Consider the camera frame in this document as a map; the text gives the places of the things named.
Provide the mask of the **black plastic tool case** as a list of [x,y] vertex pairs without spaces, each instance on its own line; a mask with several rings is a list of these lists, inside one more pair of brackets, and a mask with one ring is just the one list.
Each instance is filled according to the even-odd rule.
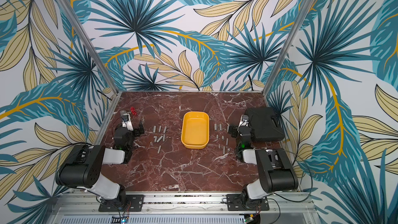
[[249,117],[252,142],[279,142],[285,138],[285,133],[277,122],[276,113],[271,107],[248,108],[245,115]]

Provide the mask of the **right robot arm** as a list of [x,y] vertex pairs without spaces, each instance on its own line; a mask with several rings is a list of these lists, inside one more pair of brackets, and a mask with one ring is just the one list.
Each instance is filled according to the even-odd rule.
[[240,195],[243,202],[261,200],[279,191],[296,190],[299,182],[293,166],[283,149],[254,148],[254,129],[247,115],[241,115],[238,126],[230,126],[229,132],[236,136],[237,160],[253,164],[258,169],[258,179],[247,184]]

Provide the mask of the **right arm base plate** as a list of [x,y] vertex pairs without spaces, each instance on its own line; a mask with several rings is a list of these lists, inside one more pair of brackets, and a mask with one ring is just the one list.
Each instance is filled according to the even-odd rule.
[[267,198],[250,199],[243,194],[227,194],[228,211],[269,211]]

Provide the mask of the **yellow plastic storage box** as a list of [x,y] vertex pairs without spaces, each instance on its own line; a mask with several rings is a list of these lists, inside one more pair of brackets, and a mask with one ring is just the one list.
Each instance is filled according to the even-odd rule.
[[181,142],[188,149],[203,149],[209,142],[209,116],[205,112],[187,112],[183,117]]

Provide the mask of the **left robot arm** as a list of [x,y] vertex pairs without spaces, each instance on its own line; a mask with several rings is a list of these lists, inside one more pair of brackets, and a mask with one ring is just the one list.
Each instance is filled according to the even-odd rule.
[[121,124],[113,132],[114,146],[76,145],[56,174],[60,186],[83,189],[101,198],[104,202],[114,201],[125,205],[127,198],[124,186],[102,174],[105,164],[127,164],[135,149],[134,140],[145,133],[143,124],[133,127],[134,111],[120,112]]

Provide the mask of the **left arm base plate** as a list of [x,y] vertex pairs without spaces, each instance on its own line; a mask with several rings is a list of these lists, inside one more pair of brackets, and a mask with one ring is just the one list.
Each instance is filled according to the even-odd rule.
[[101,200],[98,211],[102,212],[141,212],[144,195],[126,195],[113,200]]

